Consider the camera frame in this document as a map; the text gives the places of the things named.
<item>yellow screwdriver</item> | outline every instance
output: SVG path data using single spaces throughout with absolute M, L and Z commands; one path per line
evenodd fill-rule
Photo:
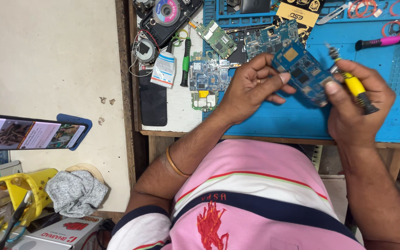
M 330 57 L 334 60 L 334 62 L 342 59 L 336 48 L 330 47 L 329 44 L 327 44 L 327 47 L 330 50 Z M 344 77 L 345 83 L 347 84 L 351 94 L 356 97 L 358 104 L 364 109 L 364 115 L 369 115 L 371 113 L 379 111 L 378 108 L 371 104 L 370 99 L 365 93 L 364 86 L 357 77 L 348 72 L 341 72 L 341 74 Z

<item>person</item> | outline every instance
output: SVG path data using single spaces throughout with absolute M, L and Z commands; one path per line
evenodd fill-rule
M 366 116 L 339 83 L 325 85 L 333 105 L 328 130 L 364 247 L 337 219 L 302 152 L 263 141 L 218 143 L 264 100 L 284 103 L 276 91 L 296 91 L 286 84 L 289 73 L 277 73 L 271 60 L 272 55 L 261 54 L 239 67 L 217 109 L 150 164 L 132 190 L 108 250 L 400 250 L 400 193 L 375 148 L 395 94 L 377 71 L 337 62 L 362 81 L 380 109 Z
M 59 131 L 65 134 L 74 135 L 80 126 L 72 125 L 66 128 L 60 128 Z
M 61 137 L 59 137 L 59 138 L 53 137 L 50 141 L 51 141 L 51 142 L 56 142 L 56 141 L 58 141 L 58 142 L 65 143 L 65 142 L 67 142 L 67 141 L 70 141 L 70 139 L 72 139 L 71 136 L 69 136 L 69 135 L 63 135 L 63 136 L 61 136 Z

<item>gold bangle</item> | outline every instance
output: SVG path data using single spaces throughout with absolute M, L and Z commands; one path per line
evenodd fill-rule
M 168 159 L 169 164 L 171 165 L 171 167 L 174 169 L 174 171 L 180 175 L 181 177 L 185 177 L 188 178 L 189 176 L 191 176 L 192 174 L 186 174 L 180 171 L 180 169 L 178 169 L 174 162 L 172 161 L 171 157 L 169 156 L 169 147 L 167 147 L 166 149 L 166 158 Z

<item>green screwdriver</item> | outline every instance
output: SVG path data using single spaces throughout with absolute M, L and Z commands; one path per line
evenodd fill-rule
M 189 54 L 191 51 L 191 25 L 187 31 L 186 41 L 184 42 L 184 57 L 183 57 L 183 76 L 181 78 L 180 86 L 188 86 L 188 71 L 189 71 Z

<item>phone screen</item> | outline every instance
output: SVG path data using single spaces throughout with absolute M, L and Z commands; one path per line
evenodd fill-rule
M 0 150 L 71 148 L 85 129 L 84 125 L 0 118 Z

